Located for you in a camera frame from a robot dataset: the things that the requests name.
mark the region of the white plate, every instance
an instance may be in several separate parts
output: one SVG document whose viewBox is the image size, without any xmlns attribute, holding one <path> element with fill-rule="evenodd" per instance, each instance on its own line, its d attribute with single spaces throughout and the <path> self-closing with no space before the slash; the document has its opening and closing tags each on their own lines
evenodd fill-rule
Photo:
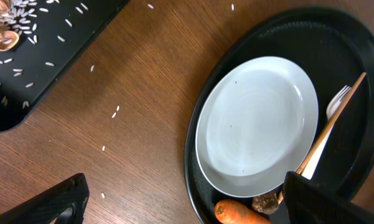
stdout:
<svg viewBox="0 0 374 224">
<path fill-rule="evenodd" d="M 245 62 L 202 108 L 195 142 L 200 169 L 227 195 L 269 192 L 299 167 L 317 120 L 316 91 L 302 68 L 279 57 Z"/>
</svg>

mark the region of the carrot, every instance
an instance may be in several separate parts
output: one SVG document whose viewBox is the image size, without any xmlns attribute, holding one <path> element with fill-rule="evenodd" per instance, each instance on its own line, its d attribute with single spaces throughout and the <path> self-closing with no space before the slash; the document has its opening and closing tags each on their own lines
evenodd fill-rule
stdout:
<svg viewBox="0 0 374 224">
<path fill-rule="evenodd" d="M 234 200 L 221 200 L 216 204 L 215 214 L 223 224 L 271 224 L 271 222 L 243 204 Z"/>
</svg>

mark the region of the wooden table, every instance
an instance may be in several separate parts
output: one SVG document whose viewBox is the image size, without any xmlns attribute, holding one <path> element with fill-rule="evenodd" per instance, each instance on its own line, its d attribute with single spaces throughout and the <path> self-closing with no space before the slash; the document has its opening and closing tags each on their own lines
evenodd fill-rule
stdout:
<svg viewBox="0 0 374 224">
<path fill-rule="evenodd" d="M 198 223 L 185 135 L 227 48 L 267 17 L 314 4 L 344 9 L 374 33 L 374 0 L 147 3 L 131 1 L 27 121 L 0 134 L 0 213 L 82 172 L 85 223 Z M 374 212 L 374 169 L 353 201 Z"/>
</svg>

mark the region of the wooden chopstick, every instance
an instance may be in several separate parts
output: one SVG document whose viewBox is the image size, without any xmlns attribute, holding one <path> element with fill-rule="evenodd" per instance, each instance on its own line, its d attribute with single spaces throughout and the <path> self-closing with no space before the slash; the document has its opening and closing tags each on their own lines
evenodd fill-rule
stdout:
<svg viewBox="0 0 374 224">
<path fill-rule="evenodd" d="M 312 155 L 314 155 L 314 153 L 316 152 L 316 150 L 320 146 L 321 142 L 326 137 L 327 133 L 330 131 L 330 129 L 336 123 L 340 114 L 342 113 L 342 111 L 346 107 L 347 103 L 350 101 L 351 97 L 354 95 L 355 91 L 360 86 L 362 80 L 365 78 L 366 75 L 367 75 L 366 72 L 362 73 L 360 75 L 360 77 L 358 78 L 358 80 L 354 83 L 354 86 L 351 88 L 351 90 L 346 94 L 343 102 L 337 108 L 336 112 L 332 115 L 332 117 L 330 118 L 330 120 L 326 124 L 325 128 L 321 131 L 321 134 L 316 139 L 315 143 L 312 145 L 311 150 L 309 151 L 308 155 L 306 156 L 306 158 L 303 160 L 302 164 L 297 169 L 297 171 L 296 171 L 297 174 L 301 174 L 301 172 L 304 170 L 304 168 L 306 168 L 306 165 L 309 163 Z M 280 204 L 283 201 L 283 199 L 284 199 L 284 197 L 283 197 L 282 192 L 281 192 L 278 196 L 278 204 Z"/>
</svg>

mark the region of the silver fork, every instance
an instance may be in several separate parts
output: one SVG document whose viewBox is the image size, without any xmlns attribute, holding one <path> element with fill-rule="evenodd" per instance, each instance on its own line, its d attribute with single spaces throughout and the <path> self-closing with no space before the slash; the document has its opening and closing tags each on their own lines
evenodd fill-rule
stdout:
<svg viewBox="0 0 374 224">
<path fill-rule="evenodd" d="M 332 117 L 332 115 L 335 113 L 337 108 L 340 106 L 342 101 L 344 100 L 346 94 L 351 90 L 351 87 L 345 85 L 330 101 L 328 104 L 328 107 L 326 108 L 326 117 L 328 120 Z M 322 140 L 320 147 L 316 150 L 314 155 L 312 155 L 311 160 L 307 164 L 306 168 L 303 170 L 301 175 L 307 179 L 311 179 L 314 175 L 314 171 L 316 171 L 317 164 L 319 162 L 319 159 L 321 157 L 322 151 L 324 151 L 326 142 L 328 141 L 329 134 L 332 132 L 333 127 L 329 130 L 324 140 Z"/>
<path fill-rule="evenodd" d="M 337 108 L 342 103 L 344 97 L 347 95 L 347 93 L 351 90 L 351 87 L 348 85 L 345 85 L 330 101 L 328 104 L 328 107 L 326 107 L 326 117 L 328 120 L 332 117 L 332 115 L 335 113 Z"/>
</svg>

